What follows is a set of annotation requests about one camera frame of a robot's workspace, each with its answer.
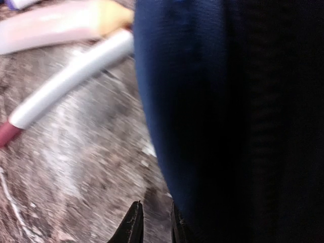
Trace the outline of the pale peach highlighter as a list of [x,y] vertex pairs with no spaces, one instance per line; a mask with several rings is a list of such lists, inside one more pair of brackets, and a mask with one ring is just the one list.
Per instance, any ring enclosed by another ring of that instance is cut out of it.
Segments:
[[1,21],[1,54],[101,39],[134,22],[134,11],[115,1],[70,1]]

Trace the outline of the white marker red cap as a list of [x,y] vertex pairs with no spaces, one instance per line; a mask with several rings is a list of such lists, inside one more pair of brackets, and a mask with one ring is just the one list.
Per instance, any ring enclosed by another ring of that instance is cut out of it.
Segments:
[[1,126],[1,147],[40,119],[58,100],[83,81],[133,52],[133,33],[122,28],[80,54],[14,109],[7,122]]

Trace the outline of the navy blue student backpack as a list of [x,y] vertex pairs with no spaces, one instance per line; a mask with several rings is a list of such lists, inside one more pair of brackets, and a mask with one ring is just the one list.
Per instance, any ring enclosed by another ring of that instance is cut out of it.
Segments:
[[195,242],[323,242],[323,1],[137,1],[133,32]]

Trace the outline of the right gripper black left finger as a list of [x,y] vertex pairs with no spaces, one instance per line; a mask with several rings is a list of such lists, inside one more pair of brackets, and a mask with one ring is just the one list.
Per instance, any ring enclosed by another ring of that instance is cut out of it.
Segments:
[[143,243],[144,216],[140,201],[134,201],[107,243]]

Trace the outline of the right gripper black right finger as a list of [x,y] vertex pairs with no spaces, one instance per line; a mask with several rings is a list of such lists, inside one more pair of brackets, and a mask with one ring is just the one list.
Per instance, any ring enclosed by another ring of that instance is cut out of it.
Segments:
[[176,207],[175,203],[172,204],[171,211],[171,223],[172,223],[172,243],[193,243],[195,238],[182,218],[180,211]]

